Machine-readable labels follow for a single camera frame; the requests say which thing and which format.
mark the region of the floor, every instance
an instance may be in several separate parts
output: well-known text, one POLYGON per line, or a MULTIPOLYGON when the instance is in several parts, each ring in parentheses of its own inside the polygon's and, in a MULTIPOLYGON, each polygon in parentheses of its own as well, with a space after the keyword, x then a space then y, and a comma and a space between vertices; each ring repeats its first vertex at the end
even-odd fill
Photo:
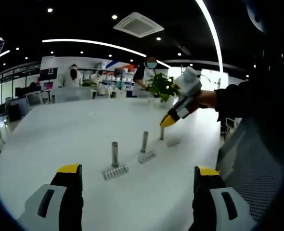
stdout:
POLYGON ((8 140, 11 133, 15 130, 20 120, 15 122, 9 122, 6 117, 0 117, 0 150, 2 151, 4 143, 8 140))

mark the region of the green plant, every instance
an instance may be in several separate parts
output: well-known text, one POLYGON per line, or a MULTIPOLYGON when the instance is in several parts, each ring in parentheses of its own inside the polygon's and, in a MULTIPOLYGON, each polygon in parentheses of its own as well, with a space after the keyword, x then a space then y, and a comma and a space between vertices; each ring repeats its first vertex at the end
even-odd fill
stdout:
POLYGON ((174 84, 174 78, 165 76, 162 73, 156 74, 148 80, 149 91, 156 95, 158 94, 161 102, 166 102, 170 96, 179 96, 179 88, 174 84))
POLYGON ((94 86, 94 85, 96 85, 96 84, 91 82, 91 81, 86 81, 86 82, 82 83, 83 87, 91 87, 91 86, 94 86))

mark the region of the black ceiling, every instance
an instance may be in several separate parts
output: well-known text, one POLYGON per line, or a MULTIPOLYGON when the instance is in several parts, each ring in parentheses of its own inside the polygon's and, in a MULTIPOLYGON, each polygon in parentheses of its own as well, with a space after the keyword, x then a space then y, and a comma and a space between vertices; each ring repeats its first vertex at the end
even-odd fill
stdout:
MULTIPOLYGON (((241 0, 204 0, 212 16, 220 41, 222 59, 243 69, 253 68, 254 57, 262 42, 262 34, 253 26, 241 0)), ((135 63, 138 55, 105 46, 54 42, 43 39, 88 39, 126 47, 159 60, 190 59, 218 61, 207 22, 195 0, 120 0, 120 1, 56 1, 27 0, 0 2, 0 36, 5 40, 0 58, 0 71, 28 61, 40 61, 54 51, 56 56, 107 58, 135 63), (154 20, 165 30, 144 38, 136 38, 113 29, 132 12, 154 20), (181 52, 185 47, 190 55, 181 52)))

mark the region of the white shirt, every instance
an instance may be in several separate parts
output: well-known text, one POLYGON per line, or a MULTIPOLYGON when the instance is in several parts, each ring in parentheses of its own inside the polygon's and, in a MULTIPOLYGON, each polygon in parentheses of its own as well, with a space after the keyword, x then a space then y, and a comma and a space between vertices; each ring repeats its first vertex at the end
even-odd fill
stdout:
POLYGON ((99 83, 101 82, 101 77, 98 77, 97 74, 92 74, 92 75, 90 76, 90 78, 91 78, 91 80, 93 80, 94 83, 96 83, 96 84, 99 84, 99 83))
MULTIPOLYGON (((147 85, 147 81, 155 76, 155 71, 153 69, 149 69, 148 67, 146 67, 145 64, 140 65, 139 69, 143 69, 143 79, 142 79, 142 81, 143 81, 143 83, 145 85, 147 85)), ((142 94, 142 95, 151 95, 149 92, 146 92, 146 91, 142 90, 142 87, 139 84, 134 83, 133 84, 132 95, 133 96, 138 96, 140 94, 142 94)))
POLYGON ((64 75, 62 75, 61 84, 66 88, 72 88, 72 87, 80 87, 82 85, 82 74, 77 71, 77 78, 74 80, 70 76, 70 71, 64 75))

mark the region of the black sleeve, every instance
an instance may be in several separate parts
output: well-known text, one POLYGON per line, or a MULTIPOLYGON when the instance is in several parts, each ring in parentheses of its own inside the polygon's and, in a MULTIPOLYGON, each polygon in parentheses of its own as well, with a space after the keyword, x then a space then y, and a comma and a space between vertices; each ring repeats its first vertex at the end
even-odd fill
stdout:
POLYGON ((215 90, 217 103, 215 110, 219 112, 219 120, 226 117, 246 117, 254 112, 254 95, 251 81, 231 84, 226 89, 215 90))
POLYGON ((144 70, 145 70, 145 66, 144 66, 144 64, 141 64, 141 65, 138 67, 136 73, 135 73, 134 76, 133 76, 133 81, 134 81, 134 82, 136 82, 136 80, 138 80, 138 79, 141 80, 141 79, 144 78, 144 70))

